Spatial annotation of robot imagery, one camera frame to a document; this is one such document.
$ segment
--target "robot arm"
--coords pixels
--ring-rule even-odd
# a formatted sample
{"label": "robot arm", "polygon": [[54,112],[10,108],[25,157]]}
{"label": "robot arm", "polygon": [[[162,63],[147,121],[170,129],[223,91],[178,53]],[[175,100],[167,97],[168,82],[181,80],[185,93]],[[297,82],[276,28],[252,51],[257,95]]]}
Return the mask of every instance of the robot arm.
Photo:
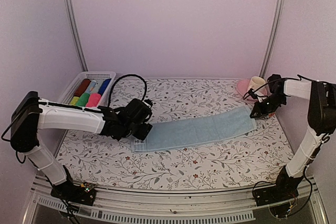
{"label": "robot arm", "polygon": [[12,115],[11,146],[42,171],[52,184],[51,195],[65,201],[92,205],[96,192],[90,186],[76,186],[62,166],[38,137],[42,129],[71,129],[111,136],[116,140],[133,135],[145,139],[152,125],[151,102],[133,99],[126,107],[82,108],[40,99],[31,91]]}
{"label": "robot arm", "polygon": [[251,118],[258,118],[286,105],[286,97],[295,96],[309,100],[308,128],[293,159],[284,166],[276,185],[259,189],[254,193],[257,205],[266,205],[297,196],[297,187],[303,179],[303,172],[316,158],[328,135],[336,128],[336,85],[326,82],[286,80],[279,75],[268,78],[271,95],[255,103]]}

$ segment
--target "pink towel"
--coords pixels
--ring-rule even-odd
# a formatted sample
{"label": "pink towel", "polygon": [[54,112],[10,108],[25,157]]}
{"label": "pink towel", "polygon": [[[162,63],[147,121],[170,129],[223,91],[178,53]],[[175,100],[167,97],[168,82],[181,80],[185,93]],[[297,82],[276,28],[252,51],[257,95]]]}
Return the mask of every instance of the pink towel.
{"label": "pink towel", "polygon": [[96,107],[98,105],[98,102],[100,101],[101,95],[98,93],[93,93],[89,97],[88,103],[85,105],[85,107]]}

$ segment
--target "white wall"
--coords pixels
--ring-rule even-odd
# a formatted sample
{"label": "white wall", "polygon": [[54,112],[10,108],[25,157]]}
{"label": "white wall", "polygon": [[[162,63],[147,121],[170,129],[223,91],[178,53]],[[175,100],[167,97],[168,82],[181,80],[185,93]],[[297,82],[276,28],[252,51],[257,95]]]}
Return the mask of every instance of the white wall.
{"label": "white wall", "polygon": [[[285,0],[268,75],[301,74],[336,83],[336,1]],[[288,98],[278,109],[281,125],[296,150],[307,122],[308,101]],[[332,136],[312,165],[330,223],[336,223],[336,137]]]}
{"label": "white wall", "polygon": [[276,0],[73,0],[90,70],[258,75]]}
{"label": "white wall", "polygon": [[[64,0],[0,0],[0,132],[30,90],[56,100],[80,72]],[[57,140],[59,135],[52,134]],[[0,142],[0,223],[22,221],[35,169],[20,165],[10,144]]]}

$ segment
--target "laundry basket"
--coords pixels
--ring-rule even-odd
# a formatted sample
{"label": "laundry basket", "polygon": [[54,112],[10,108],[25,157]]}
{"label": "laundry basket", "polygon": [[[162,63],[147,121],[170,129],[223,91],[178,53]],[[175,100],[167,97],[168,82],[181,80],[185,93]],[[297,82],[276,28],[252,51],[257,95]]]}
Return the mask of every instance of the laundry basket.
{"label": "laundry basket", "polygon": [[112,71],[88,71],[79,73],[76,78],[72,81],[72,83],[67,87],[64,93],[58,99],[59,103],[69,104],[74,97],[74,92],[77,90],[82,80],[99,80],[99,79],[111,79],[109,85],[107,86],[104,94],[101,96],[101,99],[97,106],[106,106],[109,98],[109,92],[111,86],[113,84],[113,80],[115,78],[116,73]]}

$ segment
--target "white cup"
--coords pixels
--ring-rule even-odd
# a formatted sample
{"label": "white cup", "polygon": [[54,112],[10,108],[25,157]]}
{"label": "white cup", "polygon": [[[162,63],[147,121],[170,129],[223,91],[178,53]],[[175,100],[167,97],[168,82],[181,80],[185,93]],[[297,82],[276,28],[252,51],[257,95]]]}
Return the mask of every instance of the white cup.
{"label": "white cup", "polygon": [[[258,77],[258,76],[253,76],[250,80],[250,83],[248,84],[248,88],[247,88],[247,91],[249,91],[250,89],[253,89],[253,90],[257,90],[259,89],[262,85],[264,85],[266,83],[266,81],[261,78],[261,77]],[[261,93],[263,93],[265,90],[265,87],[263,87],[262,89],[260,89],[259,91]]]}

